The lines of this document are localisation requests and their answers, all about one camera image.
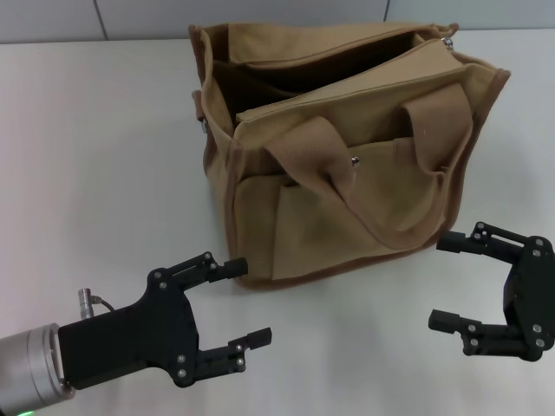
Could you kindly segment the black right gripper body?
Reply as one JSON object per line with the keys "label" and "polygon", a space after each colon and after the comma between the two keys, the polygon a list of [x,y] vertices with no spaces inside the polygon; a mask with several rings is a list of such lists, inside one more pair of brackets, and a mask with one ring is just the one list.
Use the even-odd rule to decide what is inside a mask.
{"label": "black right gripper body", "polygon": [[504,286],[504,314],[524,349],[519,357],[537,361],[554,347],[554,249],[533,236],[523,244]]}

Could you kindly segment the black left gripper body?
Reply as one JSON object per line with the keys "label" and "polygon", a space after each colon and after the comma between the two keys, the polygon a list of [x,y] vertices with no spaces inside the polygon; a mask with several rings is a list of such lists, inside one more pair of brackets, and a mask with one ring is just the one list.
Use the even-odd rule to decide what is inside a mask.
{"label": "black left gripper body", "polygon": [[152,271],[139,301],[59,328],[66,381],[92,387],[149,367],[177,387],[193,384],[199,334],[184,290],[169,270]]}

